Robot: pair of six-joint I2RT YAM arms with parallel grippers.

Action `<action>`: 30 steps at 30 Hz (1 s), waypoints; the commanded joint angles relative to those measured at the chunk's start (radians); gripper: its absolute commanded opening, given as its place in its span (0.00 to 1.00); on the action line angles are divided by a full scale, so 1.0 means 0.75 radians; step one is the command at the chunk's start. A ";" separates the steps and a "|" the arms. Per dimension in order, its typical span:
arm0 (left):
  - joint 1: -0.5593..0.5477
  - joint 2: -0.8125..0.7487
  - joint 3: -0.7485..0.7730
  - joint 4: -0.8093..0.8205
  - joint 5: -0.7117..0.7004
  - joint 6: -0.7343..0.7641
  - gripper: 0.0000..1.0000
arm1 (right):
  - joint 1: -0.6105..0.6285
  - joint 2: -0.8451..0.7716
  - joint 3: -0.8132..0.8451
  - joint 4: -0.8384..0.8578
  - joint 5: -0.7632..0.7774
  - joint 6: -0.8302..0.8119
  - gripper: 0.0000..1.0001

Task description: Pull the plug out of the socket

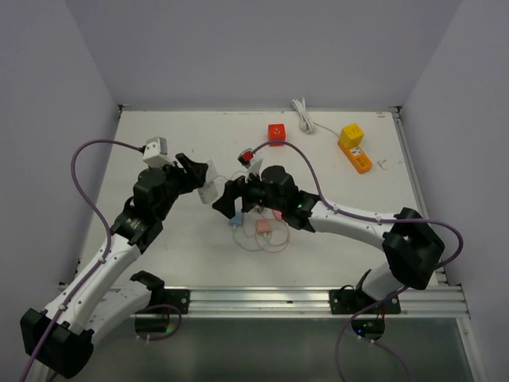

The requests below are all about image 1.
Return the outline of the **blue usb charger plug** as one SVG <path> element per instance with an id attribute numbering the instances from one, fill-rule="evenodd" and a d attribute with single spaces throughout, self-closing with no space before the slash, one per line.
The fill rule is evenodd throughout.
<path id="1" fill-rule="evenodd" d="M 241 212 L 236 212 L 235 215 L 228 220 L 228 225 L 233 229 L 239 228 L 243 226 L 243 214 Z"/>

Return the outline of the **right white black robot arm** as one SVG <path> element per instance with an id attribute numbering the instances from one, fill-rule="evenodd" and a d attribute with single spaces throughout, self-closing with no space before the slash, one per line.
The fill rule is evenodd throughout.
<path id="1" fill-rule="evenodd" d="M 282 166 L 228 181 L 212 207 L 232 218 L 236 201 L 244 212 L 254 207 L 276 210 L 296 230 L 336 234 L 381 250 L 385 262 L 367 271 L 354 293 L 357 308 L 367 313 L 403 287 L 424 290 L 445 250 L 443 241 L 417 211 L 404 208 L 391 215 L 341 209 L 318 194 L 300 190 Z"/>

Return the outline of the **pink blue white adapter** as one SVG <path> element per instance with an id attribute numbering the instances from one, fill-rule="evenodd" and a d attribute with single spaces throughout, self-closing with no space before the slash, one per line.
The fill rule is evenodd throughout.
<path id="1" fill-rule="evenodd" d="M 218 177 L 218 171 L 213 160 L 208 159 L 206 164 L 208 168 L 205 174 L 205 183 L 208 184 L 214 182 L 214 180 Z"/>

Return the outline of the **red cube socket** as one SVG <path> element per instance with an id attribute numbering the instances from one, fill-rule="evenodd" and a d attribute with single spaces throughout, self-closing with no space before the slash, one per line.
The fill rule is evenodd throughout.
<path id="1" fill-rule="evenodd" d="M 267 126 L 267 140 L 270 146 L 283 146 L 286 140 L 284 123 L 274 123 Z"/>

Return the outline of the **grey plug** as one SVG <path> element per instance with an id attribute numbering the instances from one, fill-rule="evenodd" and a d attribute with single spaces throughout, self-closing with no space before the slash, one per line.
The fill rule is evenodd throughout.
<path id="1" fill-rule="evenodd" d="M 204 183 L 204 185 L 200 187 L 197 192 L 201 203 L 204 205 L 212 204 L 219 197 L 219 191 L 214 181 Z"/>

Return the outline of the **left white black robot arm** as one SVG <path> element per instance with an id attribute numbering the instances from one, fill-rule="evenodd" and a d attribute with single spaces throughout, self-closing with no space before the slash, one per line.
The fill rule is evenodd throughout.
<path id="1" fill-rule="evenodd" d="M 20 320 L 29 363 L 39 361 L 66 379 L 90 360 L 99 339 L 129 315 L 153 313 L 165 304 L 164 283 L 140 271 L 114 297 L 107 292 L 118 277 L 162 232 L 163 222 L 181 195 L 202 193 L 213 185 L 212 161 L 194 162 L 179 153 L 171 162 L 145 156 L 133 194 L 106 230 L 106 239 L 90 263 L 42 310 L 28 309 Z"/>

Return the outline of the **pink usb charger plug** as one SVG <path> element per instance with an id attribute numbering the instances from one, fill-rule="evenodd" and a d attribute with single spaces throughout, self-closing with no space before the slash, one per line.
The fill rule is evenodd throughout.
<path id="1" fill-rule="evenodd" d="M 267 219 L 259 219 L 256 221 L 255 232 L 257 235 L 268 236 L 272 234 L 272 227 Z"/>

